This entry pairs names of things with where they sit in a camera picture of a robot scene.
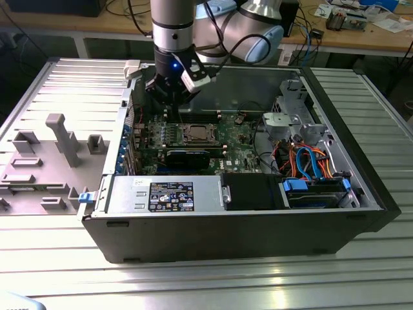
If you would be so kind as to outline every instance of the warning label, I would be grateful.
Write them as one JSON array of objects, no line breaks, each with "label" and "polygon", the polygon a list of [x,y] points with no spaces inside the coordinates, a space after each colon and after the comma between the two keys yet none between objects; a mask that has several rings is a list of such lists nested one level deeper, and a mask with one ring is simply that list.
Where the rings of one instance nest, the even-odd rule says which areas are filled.
[{"label": "warning label", "polygon": [[194,186],[192,182],[151,183],[150,212],[193,211]]}]

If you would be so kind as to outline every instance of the paper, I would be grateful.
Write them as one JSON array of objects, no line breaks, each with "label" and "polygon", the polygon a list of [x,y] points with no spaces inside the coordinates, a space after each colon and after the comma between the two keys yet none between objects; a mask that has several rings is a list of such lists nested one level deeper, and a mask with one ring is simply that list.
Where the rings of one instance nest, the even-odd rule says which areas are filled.
[{"label": "paper", "polygon": [[398,21],[394,21],[393,19],[385,19],[384,21],[378,21],[376,23],[373,23],[373,25],[376,25],[382,29],[393,32],[394,34],[413,28],[413,23],[402,24],[402,23],[399,23]]},{"label": "paper", "polygon": [[317,17],[328,18],[333,8],[334,6],[332,5],[319,5],[314,15]]},{"label": "paper", "polygon": [[413,6],[412,3],[409,3],[407,0],[399,0],[400,5],[407,5],[407,6]]}]

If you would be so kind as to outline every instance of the yellow cable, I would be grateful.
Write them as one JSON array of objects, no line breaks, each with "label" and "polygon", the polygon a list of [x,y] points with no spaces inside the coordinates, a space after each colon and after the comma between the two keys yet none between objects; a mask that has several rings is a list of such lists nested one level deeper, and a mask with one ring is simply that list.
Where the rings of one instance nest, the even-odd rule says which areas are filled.
[{"label": "yellow cable", "polygon": [[333,177],[333,175],[331,174],[331,172],[330,172],[330,161],[329,160],[327,160],[327,162],[326,162],[326,166],[327,166],[327,171],[328,171],[328,174],[330,175],[330,178],[332,178]]}]

